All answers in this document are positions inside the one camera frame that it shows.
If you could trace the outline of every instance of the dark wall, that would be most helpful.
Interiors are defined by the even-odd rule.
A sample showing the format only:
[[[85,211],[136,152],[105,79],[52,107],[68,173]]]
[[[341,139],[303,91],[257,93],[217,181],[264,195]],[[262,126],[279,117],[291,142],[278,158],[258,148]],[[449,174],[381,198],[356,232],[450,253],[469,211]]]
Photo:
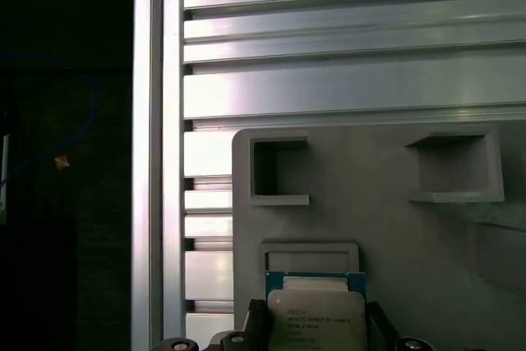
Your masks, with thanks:
[[[87,130],[8,184],[12,329],[56,349],[129,349],[132,0],[0,2],[0,83],[9,75],[23,88],[74,63],[97,93]],[[71,76],[20,102],[10,165],[81,129],[91,95]]]

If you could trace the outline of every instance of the rectangular opening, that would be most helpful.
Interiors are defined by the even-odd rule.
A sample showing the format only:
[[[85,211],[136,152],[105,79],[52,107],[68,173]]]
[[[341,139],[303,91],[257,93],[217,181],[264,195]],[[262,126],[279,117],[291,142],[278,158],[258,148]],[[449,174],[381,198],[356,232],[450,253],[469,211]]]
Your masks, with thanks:
[[[294,180],[307,171],[302,166],[307,141],[256,141],[253,143],[254,196],[303,195]]]
[[[499,141],[493,132],[433,132],[408,145],[417,151],[413,201],[503,201]]]

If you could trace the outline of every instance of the gray plastic bracket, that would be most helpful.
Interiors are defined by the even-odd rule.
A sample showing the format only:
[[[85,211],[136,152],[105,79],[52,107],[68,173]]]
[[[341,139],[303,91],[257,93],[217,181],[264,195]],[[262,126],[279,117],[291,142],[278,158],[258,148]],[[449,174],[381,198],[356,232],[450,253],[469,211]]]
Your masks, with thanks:
[[[504,201],[501,151],[495,128],[429,132],[406,145],[416,150],[420,191],[410,201]]]

